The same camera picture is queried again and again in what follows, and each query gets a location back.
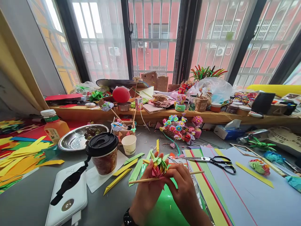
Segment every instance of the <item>stainless steel plate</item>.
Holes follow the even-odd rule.
[[[86,139],[84,134],[87,132],[87,129],[95,128],[100,129],[101,132],[109,132],[108,127],[100,124],[86,125],[78,127],[69,133],[65,134],[59,141],[58,147],[62,151],[74,152],[81,151],[86,148]]]

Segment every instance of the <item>orange juice bottle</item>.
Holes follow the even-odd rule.
[[[46,122],[44,130],[54,144],[57,144],[61,137],[70,132],[67,123],[59,119],[55,110],[50,109],[41,111],[41,115]]]

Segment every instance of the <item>white power bank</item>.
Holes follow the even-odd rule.
[[[84,162],[77,163],[57,173],[51,200],[61,188],[63,181],[76,172]],[[60,226],[72,218],[79,210],[83,210],[88,204],[86,173],[81,175],[78,183],[71,189],[67,190],[60,202],[55,205],[49,205],[45,226]]]

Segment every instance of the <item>green bottle label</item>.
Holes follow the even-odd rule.
[[[56,115],[56,116],[53,116],[53,117],[49,117],[49,118],[44,118],[45,119],[45,122],[46,123],[49,123],[49,122],[56,122],[56,121],[59,121],[59,117]]]

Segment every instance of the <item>red balloon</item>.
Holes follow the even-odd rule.
[[[129,101],[130,94],[127,88],[125,87],[117,87],[113,90],[113,97],[115,101],[119,103],[125,103]]]

